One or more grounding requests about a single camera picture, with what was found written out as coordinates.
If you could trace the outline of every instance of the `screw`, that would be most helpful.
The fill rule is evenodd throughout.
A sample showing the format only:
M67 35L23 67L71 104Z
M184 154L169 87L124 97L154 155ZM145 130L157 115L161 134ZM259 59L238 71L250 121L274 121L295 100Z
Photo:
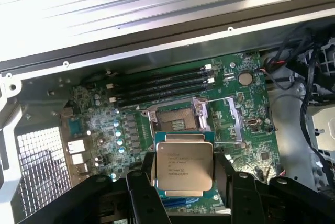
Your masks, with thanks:
M303 91L304 91L304 88L303 88L303 87L301 87L301 86L299 86L299 87L297 88L297 91L298 91L299 93L301 93L301 92L303 92Z
M248 175L246 173L239 173L239 176L241 178L248 178Z
M287 181L284 180L283 178L279 178L279 179L277 179L277 182L278 182L279 184L282 184L282 185L286 185L286 184L287 184Z
M25 117L26 117L26 120L30 120L31 119L31 115L28 114L28 113L25 115Z

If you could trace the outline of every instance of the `cpu socket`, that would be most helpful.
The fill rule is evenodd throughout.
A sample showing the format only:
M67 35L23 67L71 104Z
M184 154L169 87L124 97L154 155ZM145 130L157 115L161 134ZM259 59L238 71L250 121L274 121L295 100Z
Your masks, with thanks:
M163 196L201 197L212 189L213 144L204 134L158 132L155 147L156 187Z
M142 114L151 122L151 133L157 131L210 131L207 124L206 99L186 98L150 106Z

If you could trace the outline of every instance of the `metal panel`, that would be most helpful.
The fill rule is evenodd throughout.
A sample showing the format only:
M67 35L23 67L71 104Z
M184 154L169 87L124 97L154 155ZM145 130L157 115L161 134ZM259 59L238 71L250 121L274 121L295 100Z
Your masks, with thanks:
M3 74L8 75L10 73L10 75L18 80L28 80L34 77L64 72L64 76L56 78L52 76L52 78L46 81L57 80L58 78L62 78L63 80L70 78L74 81L80 76L88 75L88 72L93 73L107 67L117 72L139 72L215 57L220 54L230 54L260 47L273 47L280 44L287 35L287 32L294 29L299 23L311 21L308 24L309 27L320 28L333 22L334 14L335 8L330 8L303 15L284 16L285 18L282 19L276 16L277 20L270 20L259 24L254 24L254 21L251 21L251 25L249 25L245 21L238 23L235 29L228 27L225 31L209 33L204 36L192 37L185 40L180 40L180 37L176 36L168 38L168 43L160 39L151 40L149 42L96 51L35 66L32 65L21 70L4 72Z
M283 1L0 0L1 60Z
M17 136L25 217L71 188L58 127Z

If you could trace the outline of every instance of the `metal sheet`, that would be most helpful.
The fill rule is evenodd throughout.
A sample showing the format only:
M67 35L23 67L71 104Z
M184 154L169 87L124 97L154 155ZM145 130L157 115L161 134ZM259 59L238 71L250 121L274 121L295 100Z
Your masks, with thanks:
M0 0L1 60L282 1Z
M78 70L76 77L73 76L74 78L78 78L83 74L87 75L86 71L88 69L92 73L101 70L102 66L106 68L108 62L111 63L110 68L115 71L132 73L210 58L220 54L230 54L259 47L273 47L281 43L287 35L287 31L291 31L298 23L315 20L308 26L310 27L311 24L315 24L316 27L324 26L333 21L331 17L334 15L334 12L335 8L331 8L298 16L289 16L283 19L276 16L277 20L259 24L251 23L252 25L250 26L247 26L248 23L245 21L236 24L236 28L233 30L228 29L185 40L180 40L180 37L174 37L171 41L167 40L168 43L164 43L162 40L151 40L148 43L143 42L126 47L78 55L68 58L68 60L59 59L35 66L27 66L26 68L4 72L3 75L10 73L19 80L27 80L34 77L65 72L63 79L66 80L70 75L72 76L71 73L75 69L86 68L85 70ZM329 20L318 20L319 18L327 17L329 17Z

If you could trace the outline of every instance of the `cable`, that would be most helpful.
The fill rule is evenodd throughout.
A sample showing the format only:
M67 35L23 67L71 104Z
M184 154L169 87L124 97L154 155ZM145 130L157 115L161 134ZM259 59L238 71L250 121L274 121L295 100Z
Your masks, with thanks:
M272 101L271 105L269 106L269 118L270 118L270 120L272 120L272 107L273 107L273 105L274 105L280 98L282 98L282 97L292 97L292 98L298 99L298 100L300 100L300 101L303 101L303 99L302 99L301 97L297 96L297 95L293 95L293 94L282 94L282 95L279 95L278 97L276 97L276 98Z
M312 89L313 89L313 81L314 81L314 72L315 67L317 63L317 56L320 53L320 47L315 46L312 52L312 55L310 57L309 66L308 66L308 75L307 75L307 84L306 84L306 95L304 97L303 103L300 108L300 115L299 115L299 121L300 121L300 127L303 132L303 135L308 143L309 146L311 146L310 137L308 134L308 130L306 127L306 113L307 113L307 107L308 103L310 101L310 98L312 96Z
M309 66L308 66L307 84L306 84L306 94L305 94L303 103L300 108L299 121L300 121L301 131L303 132L303 135L307 141L307 144L314 151L315 155L320 159L323 165L323 170L326 174L329 186L334 188L334 181L332 179L332 173L330 171L330 167L327 161L325 160L325 158L318 152L318 150L312 147L310 136L309 136L309 133L306 127L307 107L308 107L309 100L312 96L315 67L316 67L317 58L318 58L318 55L320 54L320 51L321 51L321 47L318 45L315 45L312 55L310 57Z
M283 86L281 86L281 85L278 83L278 81L277 81L272 75L270 75L265 69L260 69L260 71L263 72L264 74L266 74L266 75L272 80L272 82L273 82L279 89L281 89L281 90L283 90L283 91L287 91L287 90L291 89L291 88L294 86L294 84L295 84L295 82L292 82L288 87L283 87Z
M282 55L285 46L287 45L287 43L290 41L291 37L294 36L294 34L301 28L303 27L307 22L301 23L300 25L298 25L297 27L295 27L284 39L284 41L282 42L282 44L280 45L277 54L275 57L271 58L269 60L269 62L267 64L264 65L264 68L267 71L273 72L272 70L270 70L270 65L275 64L276 62L279 61L280 56ZM302 47L302 43L305 43L305 37L304 39L301 41L301 43L299 44L298 48Z

